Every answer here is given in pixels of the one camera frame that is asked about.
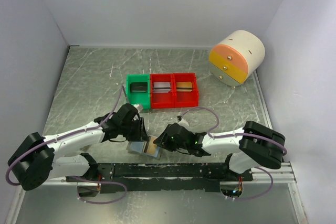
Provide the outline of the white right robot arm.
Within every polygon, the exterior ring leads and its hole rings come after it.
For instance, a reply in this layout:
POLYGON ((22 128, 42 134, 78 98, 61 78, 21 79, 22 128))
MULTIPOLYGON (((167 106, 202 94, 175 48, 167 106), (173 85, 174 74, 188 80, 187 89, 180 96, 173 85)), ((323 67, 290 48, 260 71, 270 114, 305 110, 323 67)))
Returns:
POLYGON ((223 176, 230 181, 257 166, 279 169, 287 154, 285 137, 254 121, 224 133, 193 133, 181 124, 173 123, 154 140, 154 144, 170 152, 183 150, 196 157, 228 153, 223 176))

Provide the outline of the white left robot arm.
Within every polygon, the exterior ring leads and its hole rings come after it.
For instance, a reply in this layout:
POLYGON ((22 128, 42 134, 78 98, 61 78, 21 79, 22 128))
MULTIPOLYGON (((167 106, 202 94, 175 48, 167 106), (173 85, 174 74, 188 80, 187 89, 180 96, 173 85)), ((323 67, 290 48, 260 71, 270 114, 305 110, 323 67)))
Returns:
POLYGON ((148 141, 141 111, 142 105, 126 103, 117 112, 96 118, 73 131, 28 135, 8 160, 6 181, 29 191, 58 177, 76 176, 87 182, 97 179, 98 163, 90 154, 69 154, 85 146, 115 142, 118 136, 129 142, 148 141))

